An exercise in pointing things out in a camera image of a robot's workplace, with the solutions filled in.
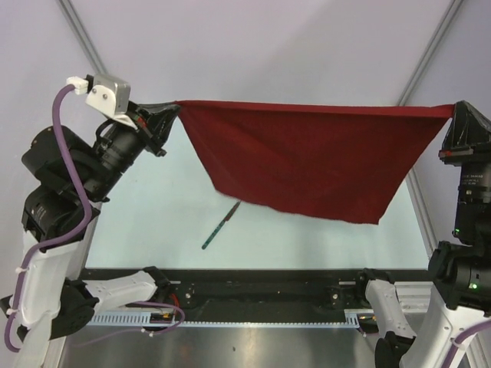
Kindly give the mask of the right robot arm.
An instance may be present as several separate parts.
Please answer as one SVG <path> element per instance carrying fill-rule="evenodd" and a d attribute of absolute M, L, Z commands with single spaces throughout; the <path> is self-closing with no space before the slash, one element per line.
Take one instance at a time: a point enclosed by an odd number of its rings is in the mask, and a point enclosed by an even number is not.
<path fill-rule="evenodd" d="M 457 102 L 439 158 L 460 168 L 459 243 L 440 241 L 430 258 L 433 285 L 420 331 L 407 325 L 390 274 L 365 268 L 354 288 L 355 301 L 376 318 L 377 367 L 457 367 L 475 335 L 490 327 L 490 120 Z"/>

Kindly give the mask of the green handled table knife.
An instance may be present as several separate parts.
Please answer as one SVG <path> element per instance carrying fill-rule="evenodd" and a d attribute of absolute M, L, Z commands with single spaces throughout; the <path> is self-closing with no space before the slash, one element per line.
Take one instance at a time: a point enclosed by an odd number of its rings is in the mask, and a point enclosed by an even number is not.
<path fill-rule="evenodd" d="M 201 246 L 202 250 L 206 250 L 209 245 L 212 243 L 214 238 L 219 234 L 219 232 L 222 230 L 222 228 L 225 226 L 225 224 L 234 216 L 236 213 L 237 209 L 241 205 L 241 201 L 237 201 L 234 206 L 227 212 L 225 217 L 220 221 L 220 223 L 215 227 L 215 229 L 212 231 L 212 233 L 208 236 L 208 238 L 204 241 L 204 243 Z"/>

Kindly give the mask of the red cloth napkin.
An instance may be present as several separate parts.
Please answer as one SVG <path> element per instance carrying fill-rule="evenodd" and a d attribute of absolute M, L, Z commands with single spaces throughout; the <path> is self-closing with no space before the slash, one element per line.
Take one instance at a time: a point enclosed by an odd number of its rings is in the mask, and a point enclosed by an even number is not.
<path fill-rule="evenodd" d="M 214 188 L 280 212 L 376 225 L 454 105 L 339 107 L 182 100 Z"/>

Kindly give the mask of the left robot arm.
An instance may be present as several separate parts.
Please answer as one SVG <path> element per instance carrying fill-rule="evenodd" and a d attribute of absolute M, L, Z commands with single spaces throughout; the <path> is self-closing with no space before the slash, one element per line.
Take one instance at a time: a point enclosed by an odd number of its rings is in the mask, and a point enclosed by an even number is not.
<path fill-rule="evenodd" d="M 185 320 L 178 304 L 168 304 L 171 284 L 164 273 L 147 267 L 108 281 L 70 279 L 68 269 L 87 227 L 99 215 L 97 203 L 135 159 L 149 151 L 163 156 L 179 107 L 174 103 L 132 103 L 121 117 L 110 117 L 93 145 L 55 123 L 33 140 L 22 162 L 39 181 L 22 214 L 25 255 L 12 296 L 1 302 L 7 317 L 5 342 L 17 334 L 17 367 L 43 365 L 52 340 L 78 332 L 93 317 L 134 304 L 154 307 L 170 331 Z"/>

